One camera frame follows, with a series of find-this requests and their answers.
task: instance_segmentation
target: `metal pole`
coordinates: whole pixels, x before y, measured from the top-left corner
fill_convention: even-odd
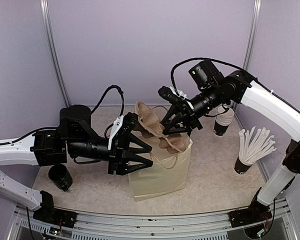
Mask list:
[[[58,55],[57,55],[57,51],[56,51],[56,47],[55,47],[54,36],[53,36],[50,15],[49,15],[48,0],[40,0],[40,5],[41,5],[43,23],[44,23],[44,27],[45,27],[45,31],[46,31],[46,36],[47,36],[47,40],[48,40],[50,54],[52,57],[54,71],[56,74],[57,83],[58,83],[58,86],[59,86],[59,89],[61,92],[61,96],[62,96],[64,105],[67,107],[70,107],[71,102],[69,99],[69,95],[68,95],[68,92],[66,89],[64,79],[62,77],[60,64],[59,64],[59,60],[58,60]]]
[[[247,44],[247,47],[245,50],[245,56],[244,56],[243,67],[242,67],[244,70],[248,70],[249,64],[251,61],[254,43],[255,43],[255,39],[256,39],[258,22],[259,22],[260,9],[261,9],[261,0],[254,0],[250,33],[249,33],[249,38],[248,38],[248,44]],[[238,107],[238,104],[234,103],[233,109],[236,110],[237,107]]]

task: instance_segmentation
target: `black cable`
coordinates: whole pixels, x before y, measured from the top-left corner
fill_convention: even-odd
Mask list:
[[[28,217],[28,224],[29,224],[29,231],[30,231],[31,238],[32,238],[32,240],[36,240],[35,237],[34,237],[34,233],[32,232],[32,229],[31,229],[30,216],[29,216],[29,208],[28,207],[25,207],[25,208],[26,208],[26,215]]]
[[[95,164],[101,162],[101,160],[92,160],[92,161],[77,161],[77,158],[75,157],[73,161],[78,165],[85,165],[85,164]]]
[[[99,102],[96,104],[96,106],[92,109],[91,114],[93,114],[97,108],[100,106],[100,104],[102,103],[102,101],[104,100],[105,96],[107,95],[107,93],[111,90],[111,89],[116,89],[118,91],[118,93],[121,96],[121,111],[120,111],[120,115],[121,116],[124,113],[124,109],[125,109],[125,98],[124,98],[124,92],[122,91],[121,87],[119,87],[118,85],[111,85],[109,86],[104,93],[102,94]]]
[[[238,69],[241,72],[243,72],[247,78],[252,78],[253,81],[255,81],[256,83],[258,83],[261,87],[263,87],[266,91],[268,91],[269,93],[271,93],[273,96],[277,97],[278,99],[280,99],[282,102],[284,102],[285,104],[287,104],[289,107],[291,107],[292,109],[294,109],[295,111],[297,111],[300,114],[300,110],[298,108],[296,108],[295,106],[293,106],[291,103],[289,103],[288,101],[284,100],[282,97],[280,97],[279,95],[275,94],[274,92],[272,92],[270,89],[268,89],[267,87],[265,87],[261,82],[259,82],[258,78],[253,76],[251,73],[249,73],[248,71],[244,70],[243,68],[236,66],[234,64],[225,62],[225,61],[220,61],[217,59],[213,59],[213,58],[208,58],[208,57],[193,57],[193,58],[189,58],[187,60],[181,61],[179,63],[177,63],[176,65],[173,66],[171,73],[170,73],[170,78],[171,78],[171,82],[174,88],[174,91],[176,92],[176,94],[178,95],[178,91],[177,91],[177,87],[176,87],[176,83],[175,83],[175,77],[174,77],[174,73],[177,67],[191,62],[191,61],[197,61],[197,60],[210,60],[211,62],[215,62],[215,63],[219,63],[219,64],[223,64],[226,66],[230,66],[232,68]]]
[[[48,129],[57,129],[57,128],[56,128],[55,126],[41,127],[41,128],[36,129],[36,130],[33,130],[33,131],[28,132],[27,134],[25,134],[25,135],[19,137],[19,138],[16,139],[16,140],[13,140],[13,141],[6,141],[6,142],[0,142],[0,146],[2,146],[2,145],[8,145],[8,144],[15,144],[15,143],[21,141],[22,139],[28,137],[29,135],[31,135],[31,134],[33,134],[33,133],[35,133],[35,132],[37,132],[37,131],[48,130]]]
[[[108,131],[109,129],[113,126],[114,124],[111,123],[107,128],[104,130],[104,137],[107,139],[108,138]]]
[[[272,216],[272,221],[270,224],[270,227],[267,229],[267,231],[261,235],[261,238],[263,238],[265,235],[267,235],[270,232],[270,229],[272,228],[272,225],[274,224],[275,221],[275,214],[276,214],[276,199],[273,200],[273,216]]]
[[[216,114],[216,115],[208,115],[208,114],[204,114],[203,116],[205,116],[205,117],[207,117],[207,118],[215,118],[216,116],[219,116],[219,115],[221,115],[221,114],[225,114],[225,113],[228,112],[229,109],[230,109],[230,107],[225,108],[225,106],[223,106],[223,105],[222,105],[222,107],[223,107],[223,109],[224,109],[224,112],[218,113],[218,114]]]

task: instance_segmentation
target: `white straw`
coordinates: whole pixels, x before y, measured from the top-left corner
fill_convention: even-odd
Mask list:
[[[273,141],[274,135],[270,135],[270,130],[267,130],[265,127],[258,129],[255,136],[253,133],[256,127],[254,126],[251,129],[251,132],[245,129],[239,131],[240,137],[240,150],[239,158],[247,163],[254,164],[259,159],[271,154],[277,150],[273,145],[276,143]]]

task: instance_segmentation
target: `stack of cups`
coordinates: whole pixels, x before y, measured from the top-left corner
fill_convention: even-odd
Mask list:
[[[223,136],[225,135],[232,119],[234,118],[235,112],[231,108],[225,112],[226,110],[223,106],[219,106],[217,111],[219,115],[215,117],[213,132],[218,136]]]

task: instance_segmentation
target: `bag handle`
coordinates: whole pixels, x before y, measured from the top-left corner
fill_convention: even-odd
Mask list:
[[[157,109],[157,108],[162,108],[162,109],[164,109],[166,112],[168,112],[168,109],[167,109],[165,106],[163,106],[163,105],[157,105],[157,106],[154,106],[154,107],[151,108],[151,109],[154,110],[154,109]]]
[[[174,164],[170,167],[165,166],[152,152],[149,152],[149,155],[150,155],[151,161],[152,161],[152,158],[154,158],[162,167],[164,167],[165,169],[168,169],[168,170],[173,169],[177,165],[177,162],[178,162],[178,154],[175,155]]]

